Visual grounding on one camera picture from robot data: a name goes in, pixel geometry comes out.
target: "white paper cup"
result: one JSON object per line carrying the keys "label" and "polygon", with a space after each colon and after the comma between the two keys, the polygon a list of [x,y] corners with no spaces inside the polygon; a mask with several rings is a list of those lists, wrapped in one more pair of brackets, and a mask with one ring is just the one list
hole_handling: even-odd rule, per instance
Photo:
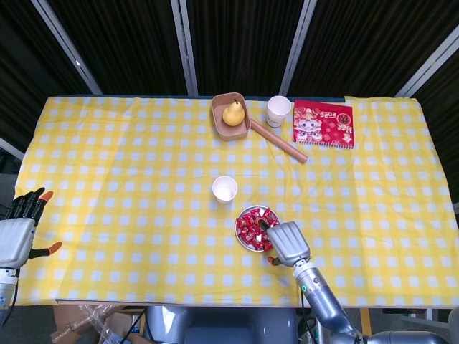
{"label": "white paper cup", "polygon": [[266,123],[273,128],[282,125],[285,117],[292,110],[292,103],[282,95],[276,95],[268,101],[268,116]]}
{"label": "white paper cup", "polygon": [[220,176],[212,184],[212,192],[218,202],[226,204],[233,200],[237,194],[237,183],[229,176]]}

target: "yellow pear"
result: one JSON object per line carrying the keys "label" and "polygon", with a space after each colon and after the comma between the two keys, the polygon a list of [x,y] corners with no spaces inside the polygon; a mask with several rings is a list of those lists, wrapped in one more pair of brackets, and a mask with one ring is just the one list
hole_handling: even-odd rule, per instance
{"label": "yellow pear", "polygon": [[232,127],[239,125],[244,120],[244,116],[244,108],[236,99],[230,106],[223,110],[223,121]]}

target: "bowl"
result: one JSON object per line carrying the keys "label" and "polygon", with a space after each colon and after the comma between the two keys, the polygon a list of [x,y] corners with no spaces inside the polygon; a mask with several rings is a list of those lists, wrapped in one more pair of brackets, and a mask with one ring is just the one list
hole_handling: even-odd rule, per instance
{"label": "bowl", "polygon": [[[241,103],[245,111],[244,120],[235,127],[226,124],[223,121],[223,111],[230,106],[235,100]],[[225,93],[223,95],[216,95],[212,99],[212,113],[214,114],[215,128],[218,135],[223,141],[233,141],[245,138],[250,130],[250,115],[247,111],[244,97],[237,92]]]}
{"label": "bowl", "polygon": [[[240,218],[242,217],[242,215],[246,214],[246,213],[250,213],[251,210],[253,209],[256,209],[256,208],[259,208],[260,209],[260,215],[263,216],[263,214],[265,213],[266,209],[268,209],[267,206],[249,206],[247,207],[246,209],[244,209],[243,211],[241,211],[241,214],[239,214],[239,216],[237,218]],[[274,217],[276,220],[278,220],[278,222],[280,223],[280,220],[279,220],[279,216],[271,209],[271,212],[273,213]],[[238,242],[243,246],[245,247],[246,249],[252,251],[252,252],[264,252],[262,249],[259,250],[259,249],[253,249],[251,247],[249,247],[241,238],[239,238],[239,236],[237,235],[237,224],[236,224],[236,221],[235,221],[235,236],[238,240]]]}

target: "red book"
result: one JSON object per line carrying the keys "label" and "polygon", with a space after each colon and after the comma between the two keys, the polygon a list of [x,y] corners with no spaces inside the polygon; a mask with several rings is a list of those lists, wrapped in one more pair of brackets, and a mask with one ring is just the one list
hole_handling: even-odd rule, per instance
{"label": "red book", "polygon": [[354,148],[352,107],[296,100],[293,142]]}

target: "wooden stick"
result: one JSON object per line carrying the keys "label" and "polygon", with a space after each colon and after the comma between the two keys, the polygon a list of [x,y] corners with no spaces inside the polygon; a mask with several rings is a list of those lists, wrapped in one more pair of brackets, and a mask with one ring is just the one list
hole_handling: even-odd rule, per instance
{"label": "wooden stick", "polygon": [[259,133],[266,140],[270,141],[271,143],[274,143],[277,147],[282,149],[288,155],[294,157],[296,160],[298,160],[301,163],[305,163],[306,160],[308,160],[308,156],[301,153],[298,149],[296,149],[292,145],[289,145],[288,143],[286,143],[279,136],[271,133],[268,129],[261,126],[261,124],[259,124],[259,122],[257,122],[256,120],[253,120],[252,118],[250,118],[250,122],[252,123],[253,130]]}

